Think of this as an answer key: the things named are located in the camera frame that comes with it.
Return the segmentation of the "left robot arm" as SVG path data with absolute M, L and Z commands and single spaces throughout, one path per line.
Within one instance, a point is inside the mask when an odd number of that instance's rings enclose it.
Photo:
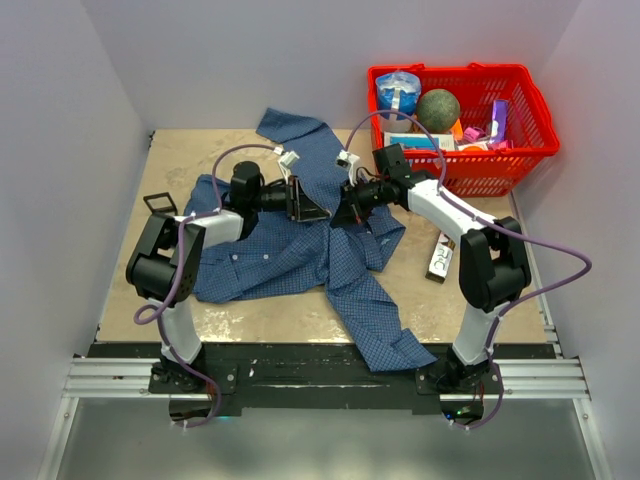
M 267 184 L 256 163 L 240 162 L 233 169 L 226 199 L 216 210 L 187 216 L 155 211 L 148 218 L 125 277 L 145 300 L 134 313 L 134 322 L 155 323 L 161 334 L 161 358 L 152 368 L 160 381 L 184 392 L 215 390 L 188 302 L 205 249 L 246 239 L 261 212 L 282 212 L 286 220 L 298 223 L 330 216 L 304 192 L 287 159 L 279 162 L 279 168 L 283 177 Z

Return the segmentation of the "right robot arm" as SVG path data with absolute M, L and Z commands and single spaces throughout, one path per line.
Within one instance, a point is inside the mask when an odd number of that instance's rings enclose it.
M 427 219 L 454 242 L 467 306 L 455 341 L 445 357 L 429 367 L 427 382 L 438 393 L 469 392 L 490 370 L 504 308 L 531 283 L 520 224 L 512 217 L 497 219 L 453 196 L 431 173 L 413 170 L 398 145 L 373 155 L 378 175 L 364 181 L 358 177 L 360 158 L 345 150 L 338 153 L 336 164 L 348 178 L 331 225 L 361 224 L 375 208 L 396 204 Z

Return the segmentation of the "blue plaid shirt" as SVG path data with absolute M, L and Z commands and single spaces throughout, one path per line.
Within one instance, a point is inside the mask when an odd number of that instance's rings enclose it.
M 269 108 L 257 133 L 297 153 L 293 172 L 306 194 L 336 211 L 346 173 L 335 159 L 343 146 L 326 123 Z M 371 371 L 417 369 L 437 358 L 402 328 L 397 305 L 373 276 L 385 268 L 404 232 L 386 206 L 366 223 L 345 228 L 264 212 L 247 239 L 203 251 L 193 292 L 200 301 L 220 304 L 324 286 Z

